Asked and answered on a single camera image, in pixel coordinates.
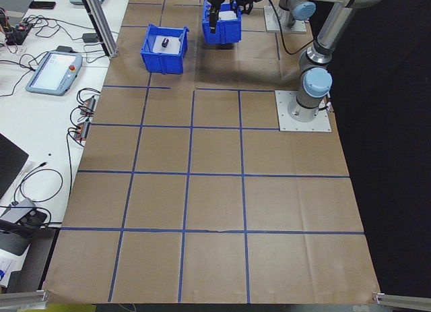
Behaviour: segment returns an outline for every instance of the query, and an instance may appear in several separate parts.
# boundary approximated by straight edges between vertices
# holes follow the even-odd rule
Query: wire bundle
[[[94,111],[90,108],[88,108],[85,105],[85,101],[82,99],[81,93],[83,92],[91,92],[92,94],[92,98],[95,96],[99,96],[100,95],[100,91],[94,89],[94,88],[82,88],[81,90],[78,91],[78,93],[76,94],[76,101],[78,102],[78,106],[73,108],[73,110],[70,112],[70,122],[72,124],[72,127],[67,128],[67,133],[66,133],[66,144],[67,144],[67,155],[69,157],[69,178],[70,178],[70,184],[69,184],[69,196],[72,192],[72,182],[73,182],[73,174],[72,174],[72,159],[71,159],[71,154],[70,154],[70,143],[69,143],[69,139],[72,139],[78,146],[80,147],[84,147],[84,145],[82,144],[83,139],[76,139],[74,135],[72,135],[72,133],[80,133],[79,128],[80,126],[76,123],[73,122],[72,116],[73,113],[79,109],[81,111],[84,112],[84,114],[81,115],[81,117],[77,120],[77,122],[81,122],[83,121],[83,119],[87,119],[87,121],[90,120],[90,118],[92,118],[94,116]]]

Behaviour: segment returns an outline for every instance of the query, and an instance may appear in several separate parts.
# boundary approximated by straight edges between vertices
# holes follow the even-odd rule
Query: black background
[[[380,289],[431,297],[431,0],[359,10],[328,70]]]

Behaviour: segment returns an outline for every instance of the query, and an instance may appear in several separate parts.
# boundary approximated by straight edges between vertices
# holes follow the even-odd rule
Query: white paper
[[[0,286],[6,287],[9,283],[13,265],[15,265],[15,260],[0,256]]]
[[[169,39],[169,42],[168,42],[168,46],[163,47],[162,42],[165,38]],[[156,36],[156,41],[153,47],[153,53],[178,55],[180,53],[180,47],[181,47],[181,41],[179,37]]]
[[[218,13],[218,18],[220,20],[236,20],[236,14],[233,11],[220,11]]]

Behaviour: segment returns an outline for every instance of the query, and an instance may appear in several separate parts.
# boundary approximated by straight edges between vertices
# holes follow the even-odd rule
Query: blue plastic bin
[[[183,59],[187,52],[187,27],[165,28],[148,25],[148,31],[141,48],[142,60],[147,70],[152,73],[182,74]],[[180,51],[178,54],[154,53],[154,43],[157,36],[178,37],[180,39]]]
[[[209,8],[211,4],[203,1],[202,31],[207,44],[230,44],[241,40],[241,11],[236,11],[235,20],[218,20],[215,34],[209,28]],[[230,11],[230,4],[223,3],[220,11]]]

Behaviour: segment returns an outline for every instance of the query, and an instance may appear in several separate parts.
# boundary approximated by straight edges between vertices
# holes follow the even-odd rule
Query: white table
[[[82,6],[72,5],[69,0],[41,0],[56,1],[57,5],[53,10],[28,10],[25,17],[29,15],[43,15],[47,18],[55,18],[80,26],[92,27],[92,23]],[[105,0],[102,8],[106,19],[113,32],[119,32],[123,16],[127,8],[128,0]],[[64,26],[72,37],[77,38],[85,32],[94,32],[67,24]],[[37,56],[44,51],[55,50],[57,46],[71,46],[75,51],[83,51],[82,40],[72,41],[64,31],[56,33],[52,38],[35,37],[33,29],[22,46],[18,47],[16,54],[11,54],[6,48],[0,49],[0,59],[18,61],[24,53]],[[91,57],[103,55],[100,53],[90,53]],[[17,144],[24,151],[29,153],[28,163],[33,162],[34,166],[42,162],[48,162],[44,168],[58,170],[64,179],[64,185],[54,198],[41,203],[39,206],[51,211],[52,221],[61,222],[67,207],[69,197],[69,159],[66,146],[67,128],[71,126],[69,114],[71,110],[78,106],[76,94],[82,88],[95,88],[101,90],[104,78],[109,66],[108,57],[98,59],[93,63],[84,60],[78,77],[73,82],[71,89],[64,96],[50,96],[45,94],[33,94],[25,90],[32,73],[29,73],[17,85],[15,94],[0,98],[0,133]],[[17,65],[0,64],[0,95],[9,94],[19,78],[27,72]],[[93,93],[82,93],[85,99]],[[76,122],[79,111],[75,111],[73,119]],[[73,177],[76,174],[83,149],[72,140],[69,142],[71,152],[71,162]],[[27,164],[26,169],[15,180],[8,192],[3,196],[0,205],[7,206],[13,200],[13,191],[26,172],[32,167]],[[32,199],[45,199],[50,197],[59,188],[60,178],[53,172],[43,172],[34,175],[28,180],[25,192]],[[20,270],[24,262],[26,252],[21,256],[10,254],[0,250],[0,257],[16,260],[12,270]]]

